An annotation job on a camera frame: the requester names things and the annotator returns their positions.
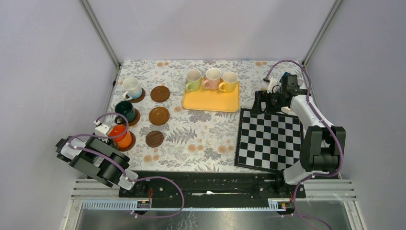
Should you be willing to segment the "dark wood grain coaster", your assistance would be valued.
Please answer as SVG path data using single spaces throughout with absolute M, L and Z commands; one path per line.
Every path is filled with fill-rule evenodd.
M 155 148 L 160 146 L 164 141 L 164 135 L 160 131 L 151 131 L 146 135 L 146 144 L 149 147 Z

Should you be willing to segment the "brown coaster bottom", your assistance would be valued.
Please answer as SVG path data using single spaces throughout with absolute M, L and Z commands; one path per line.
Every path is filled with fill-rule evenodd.
M 130 133 L 130 135 L 131 135 L 131 137 L 132 137 L 132 141 L 131 141 L 130 145 L 127 146 L 127 147 L 125 147 L 125 148 L 118 148 L 119 151 L 122 151 L 122 152 L 124 152 L 124 151 L 129 151 L 129 150 L 132 149 L 133 146 L 135 145 L 135 143 L 136 143 L 136 137 L 135 137 L 135 135 L 133 134 L 133 132 L 130 131 L 129 133 Z

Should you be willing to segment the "pink mug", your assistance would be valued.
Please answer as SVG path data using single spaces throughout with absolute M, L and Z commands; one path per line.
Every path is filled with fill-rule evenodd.
M 222 73 L 219 69 L 208 69 L 205 73 L 206 79 L 202 82 L 202 87 L 211 91 L 217 91 L 220 84 L 221 76 Z

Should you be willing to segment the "yellow plastic tray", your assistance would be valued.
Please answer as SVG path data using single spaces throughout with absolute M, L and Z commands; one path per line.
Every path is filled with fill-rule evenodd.
M 188 110 L 236 112 L 240 108 L 239 83 L 232 93 L 202 87 L 194 92 L 185 89 L 182 106 Z

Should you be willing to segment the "orange mug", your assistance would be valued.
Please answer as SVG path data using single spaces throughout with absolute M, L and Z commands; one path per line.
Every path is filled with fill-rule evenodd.
M 113 137 L 114 143 L 121 149 L 130 147 L 135 140 L 124 125 L 115 125 L 108 136 Z

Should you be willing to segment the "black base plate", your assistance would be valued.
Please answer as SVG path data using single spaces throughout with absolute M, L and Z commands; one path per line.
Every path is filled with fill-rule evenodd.
M 142 178 L 120 198 L 150 199 L 153 208 L 269 208 L 269 200 L 305 198 L 304 186 L 282 183 L 281 173 L 138 171 Z

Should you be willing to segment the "light green mug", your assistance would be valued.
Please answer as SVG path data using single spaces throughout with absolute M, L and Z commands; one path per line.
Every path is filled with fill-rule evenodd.
M 186 74 L 185 90 L 187 92 L 196 92 L 200 89 L 202 83 L 202 75 L 198 70 L 190 70 Z

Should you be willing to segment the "dark green mug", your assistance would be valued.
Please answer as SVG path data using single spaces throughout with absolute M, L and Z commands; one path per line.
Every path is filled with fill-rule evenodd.
M 120 101 L 115 106 L 114 111 L 123 115 L 129 123 L 134 122 L 138 118 L 135 108 L 129 101 Z

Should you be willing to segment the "white toy brick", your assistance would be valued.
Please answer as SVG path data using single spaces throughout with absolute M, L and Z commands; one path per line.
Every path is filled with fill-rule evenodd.
M 284 114 L 286 114 L 286 115 L 293 115 L 293 116 L 296 116 L 296 113 L 291 109 L 291 108 L 289 108 L 289 107 L 282 107 L 281 108 L 281 112 L 282 113 L 284 113 Z

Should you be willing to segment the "brown coaster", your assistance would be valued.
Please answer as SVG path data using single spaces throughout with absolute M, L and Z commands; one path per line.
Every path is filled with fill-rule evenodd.
M 124 99 L 125 100 L 127 100 L 127 101 L 129 101 L 129 102 L 131 102 L 131 103 L 138 103 L 138 102 L 140 102 L 140 101 L 142 101 L 143 99 L 144 99 L 144 97 L 145 97 L 145 95 L 146 95 L 146 92 L 145 92 L 145 90 L 142 88 L 142 93 L 141 93 L 141 95 L 138 97 L 138 98 L 130 98 L 129 96 L 128 96 L 128 92 L 126 92 L 124 95 L 123 95 L 123 97 L 124 97 Z
M 135 125 L 140 119 L 140 113 L 137 109 L 133 108 L 132 111 L 125 115 L 129 126 Z
M 165 107 L 156 107 L 149 113 L 149 121 L 156 126 L 160 126 L 168 122 L 170 113 Z
M 166 86 L 157 86 L 152 89 L 150 96 L 154 102 L 161 103 L 170 97 L 170 90 Z
M 136 143 L 136 137 L 135 137 L 135 135 L 133 134 L 133 132 L 130 131 L 129 133 L 130 133 L 130 135 L 131 135 L 131 137 L 132 137 L 132 141 L 131 141 L 130 145 L 127 146 L 127 147 L 125 147 L 125 148 L 118 148 L 119 151 L 122 151 L 122 152 L 124 152 L 124 151 L 129 151 L 129 150 L 132 149 L 133 146 L 135 145 L 135 143 Z

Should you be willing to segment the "right aluminium frame post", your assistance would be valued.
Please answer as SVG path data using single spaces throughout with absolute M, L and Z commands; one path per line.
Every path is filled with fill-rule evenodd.
M 326 18 L 324 19 L 319 31 L 317 32 L 317 35 L 315 37 L 315 39 L 313 40 L 308 52 L 306 53 L 303 61 L 302 61 L 302 65 L 303 66 L 307 66 L 313 56 L 313 54 L 315 53 L 315 51 L 317 50 L 318 46 L 320 45 L 325 33 L 327 32 L 330 24 L 332 23 L 332 21 L 334 20 L 337 12 L 339 11 L 342 3 L 344 3 L 344 0 L 335 0 L 333 2 L 332 7 L 330 8 Z

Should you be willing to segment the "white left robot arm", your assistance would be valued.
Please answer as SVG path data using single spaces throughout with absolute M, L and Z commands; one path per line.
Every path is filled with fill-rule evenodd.
M 70 136 L 56 144 L 59 159 L 108 187 L 115 184 L 137 197 L 147 194 L 148 183 L 129 170 L 130 159 L 116 147 L 94 137 L 85 142 L 75 138 L 68 143 L 69 139 Z

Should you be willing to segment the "yellow mug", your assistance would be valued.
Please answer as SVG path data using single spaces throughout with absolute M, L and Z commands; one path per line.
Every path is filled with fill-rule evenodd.
M 232 93 L 237 86 L 238 75 L 234 72 L 226 72 L 222 79 L 223 82 L 219 84 L 218 89 L 225 93 Z

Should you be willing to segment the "white and blue mug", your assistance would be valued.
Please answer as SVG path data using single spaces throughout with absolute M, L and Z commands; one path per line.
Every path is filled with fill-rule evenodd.
M 125 79 L 122 83 L 122 87 L 124 89 L 123 98 L 125 100 L 138 99 L 143 92 L 139 80 L 134 77 Z

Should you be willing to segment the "floral tablecloth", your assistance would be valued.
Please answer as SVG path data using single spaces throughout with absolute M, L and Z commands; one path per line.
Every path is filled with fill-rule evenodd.
M 132 149 L 126 151 L 132 170 L 182 172 L 249 172 L 236 167 L 235 153 L 238 137 L 239 112 L 187 110 L 182 106 L 186 74 L 198 70 L 205 74 L 216 68 L 222 73 L 234 72 L 240 84 L 240 107 L 251 108 L 254 94 L 266 90 L 266 75 L 280 79 L 284 72 L 296 74 L 301 88 L 307 87 L 301 69 L 290 62 L 255 60 L 126 60 L 122 64 L 109 111 L 113 112 L 122 100 L 125 79 L 137 78 L 146 92 L 144 99 L 134 104 L 140 120 L 130 130 L 136 137 Z M 150 93 L 157 86 L 166 86 L 170 97 L 154 102 Z M 156 126 L 149 121 L 149 113 L 156 107 L 165 107 L 170 113 L 168 122 Z M 155 148 L 146 144 L 151 131 L 164 135 L 163 143 Z

